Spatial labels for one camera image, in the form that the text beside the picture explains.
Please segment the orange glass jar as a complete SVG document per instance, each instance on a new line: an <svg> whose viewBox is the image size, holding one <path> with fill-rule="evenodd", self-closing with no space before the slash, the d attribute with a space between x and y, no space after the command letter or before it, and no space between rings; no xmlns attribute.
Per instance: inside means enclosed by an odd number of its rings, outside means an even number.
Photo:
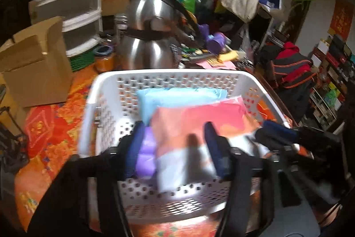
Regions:
<svg viewBox="0 0 355 237"><path fill-rule="evenodd" d="M111 46L99 45L93 50L93 53L95 58L95 68L99 73L105 73L114 70L114 50Z"/></svg>

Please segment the light blue cloth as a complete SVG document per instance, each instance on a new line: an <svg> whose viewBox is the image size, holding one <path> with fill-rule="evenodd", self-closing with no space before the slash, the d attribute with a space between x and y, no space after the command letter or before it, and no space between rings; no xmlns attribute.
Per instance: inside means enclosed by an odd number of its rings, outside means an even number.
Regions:
<svg viewBox="0 0 355 237"><path fill-rule="evenodd" d="M227 90L217 88L147 88L137 91L139 114L145 125L160 107L198 106L226 98Z"/></svg>

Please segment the red black jacket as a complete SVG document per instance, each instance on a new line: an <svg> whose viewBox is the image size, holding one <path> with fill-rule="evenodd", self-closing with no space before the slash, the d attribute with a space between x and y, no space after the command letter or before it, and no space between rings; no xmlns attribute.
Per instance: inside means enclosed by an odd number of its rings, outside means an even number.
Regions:
<svg viewBox="0 0 355 237"><path fill-rule="evenodd" d="M305 114L311 88L317 82L314 62L302 55L298 46L286 42L266 65L266 79L295 121Z"/></svg>

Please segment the red floral tablecloth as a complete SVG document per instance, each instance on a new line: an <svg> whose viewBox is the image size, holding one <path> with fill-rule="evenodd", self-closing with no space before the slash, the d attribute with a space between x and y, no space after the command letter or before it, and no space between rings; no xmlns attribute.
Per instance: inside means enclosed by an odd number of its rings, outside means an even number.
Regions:
<svg viewBox="0 0 355 237"><path fill-rule="evenodd" d="M35 106L27 114L30 161L14 179L16 209L24 230L52 180L68 157L76 153L84 107L97 75L94 65L75 72L66 102Z"/></svg>

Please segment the white perforated plastic basket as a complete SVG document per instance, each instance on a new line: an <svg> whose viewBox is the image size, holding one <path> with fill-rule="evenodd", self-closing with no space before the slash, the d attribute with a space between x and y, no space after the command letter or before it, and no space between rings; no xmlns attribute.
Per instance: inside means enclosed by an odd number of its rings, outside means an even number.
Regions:
<svg viewBox="0 0 355 237"><path fill-rule="evenodd" d="M250 73L231 70L152 69L108 72L93 82L78 141L80 156L98 155L116 146L140 119L137 90L156 87L221 88L242 96L258 122L267 118L288 127L286 116L264 86ZM188 183L164 194L156 182L127 179L118 183L127 219L133 224L168 223L224 209L229 183L218 179Z"/></svg>

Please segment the stainless steel kettle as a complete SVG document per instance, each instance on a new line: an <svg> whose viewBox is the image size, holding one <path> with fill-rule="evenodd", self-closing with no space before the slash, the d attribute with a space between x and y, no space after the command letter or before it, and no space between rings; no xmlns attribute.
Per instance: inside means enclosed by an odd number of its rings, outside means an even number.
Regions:
<svg viewBox="0 0 355 237"><path fill-rule="evenodd" d="M122 70L175 69L183 45L203 46L198 24L178 0L130 0L126 16L117 44Z"/></svg>

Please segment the brown cardboard box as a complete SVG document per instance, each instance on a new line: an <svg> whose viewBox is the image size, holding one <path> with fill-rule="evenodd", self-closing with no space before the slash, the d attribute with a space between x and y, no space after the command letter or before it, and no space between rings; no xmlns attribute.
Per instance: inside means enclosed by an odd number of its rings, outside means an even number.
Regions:
<svg viewBox="0 0 355 237"><path fill-rule="evenodd" d="M1 74L22 108L65 102L73 72L63 21L53 17L14 34L1 46Z"/></svg>

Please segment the purple plastic scoop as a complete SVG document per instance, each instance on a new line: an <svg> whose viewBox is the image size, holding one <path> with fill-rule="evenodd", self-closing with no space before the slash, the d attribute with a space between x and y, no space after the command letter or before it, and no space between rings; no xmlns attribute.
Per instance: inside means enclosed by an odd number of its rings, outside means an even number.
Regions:
<svg viewBox="0 0 355 237"><path fill-rule="evenodd" d="M219 55L222 53L226 45L226 37L221 32L216 32L215 34L209 33L209 25L203 24L198 25L201 36L205 41L205 48L214 55Z"/></svg>

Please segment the cluttered white shelf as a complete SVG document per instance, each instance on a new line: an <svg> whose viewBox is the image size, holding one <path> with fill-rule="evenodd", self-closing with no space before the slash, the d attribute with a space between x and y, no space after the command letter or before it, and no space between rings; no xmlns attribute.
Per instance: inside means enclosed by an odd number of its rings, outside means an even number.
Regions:
<svg viewBox="0 0 355 237"><path fill-rule="evenodd" d="M311 90L306 117L331 132L354 123L354 54L345 39L335 34L320 40L311 59L318 69L318 80Z"/></svg>

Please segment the red wall scroll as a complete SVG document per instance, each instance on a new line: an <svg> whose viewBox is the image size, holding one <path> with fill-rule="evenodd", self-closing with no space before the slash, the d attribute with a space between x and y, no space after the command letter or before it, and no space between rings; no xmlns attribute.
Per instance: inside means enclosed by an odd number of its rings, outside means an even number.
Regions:
<svg viewBox="0 0 355 237"><path fill-rule="evenodd" d="M353 4L346 0L336 0L328 33L331 36L339 35L344 41L347 41L353 22L353 16Z"/></svg>

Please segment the purple tissue pack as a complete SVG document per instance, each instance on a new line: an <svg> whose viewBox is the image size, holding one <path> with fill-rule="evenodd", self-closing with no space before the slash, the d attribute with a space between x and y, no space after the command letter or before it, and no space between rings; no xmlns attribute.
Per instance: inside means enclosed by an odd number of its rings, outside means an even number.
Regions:
<svg viewBox="0 0 355 237"><path fill-rule="evenodd" d="M156 139L151 127L145 128L135 171L139 178L146 179L153 177L156 172Z"/></svg>

